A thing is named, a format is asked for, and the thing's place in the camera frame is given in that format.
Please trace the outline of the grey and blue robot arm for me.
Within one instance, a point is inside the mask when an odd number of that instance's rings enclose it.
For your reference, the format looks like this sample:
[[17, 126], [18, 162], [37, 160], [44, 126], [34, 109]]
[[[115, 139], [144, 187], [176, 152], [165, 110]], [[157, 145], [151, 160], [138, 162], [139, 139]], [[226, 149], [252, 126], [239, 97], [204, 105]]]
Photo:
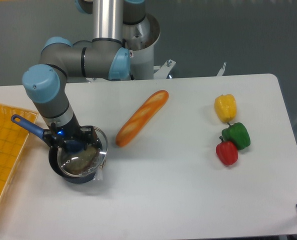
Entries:
[[48, 129], [39, 137], [51, 148], [76, 141], [86, 147], [96, 142], [92, 127], [82, 128], [65, 93], [69, 77], [123, 80], [130, 75], [130, 53], [123, 39], [123, 26], [142, 22], [143, 0], [77, 0], [76, 8], [93, 16], [90, 46], [75, 47], [62, 37], [44, 45], [39, 63], [22, 77], [26, 94], [43, 117]]

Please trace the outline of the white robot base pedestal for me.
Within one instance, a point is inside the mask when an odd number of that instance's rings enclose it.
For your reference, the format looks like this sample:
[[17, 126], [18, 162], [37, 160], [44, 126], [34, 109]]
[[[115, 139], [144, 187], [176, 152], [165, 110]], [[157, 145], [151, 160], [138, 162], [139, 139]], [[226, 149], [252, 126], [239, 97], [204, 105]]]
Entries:
[[154, 78], [154, 45], [160, 34], [160, 24], [149, 13], [138, 24], [123, 25], [125, 48], [130, 51], [130, 73], [135, 80]]

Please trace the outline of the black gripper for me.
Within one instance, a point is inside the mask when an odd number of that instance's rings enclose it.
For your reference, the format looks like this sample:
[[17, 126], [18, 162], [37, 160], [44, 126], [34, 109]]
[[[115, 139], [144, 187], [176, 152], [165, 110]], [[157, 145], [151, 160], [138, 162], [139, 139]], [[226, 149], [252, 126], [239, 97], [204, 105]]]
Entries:
[[80, 140], [83, 143], [83, 149], [88, 147], [98, 146], [98, 135], [95, 127], [92, 125], [80, 126], [75, 114], [64, 125], [52, 122], [49, 129], [44, 129], [42, 133], [42, 140], [48, 147], [59, 148], [62, 147], [64, 141], [74, 140], [80, 134]]

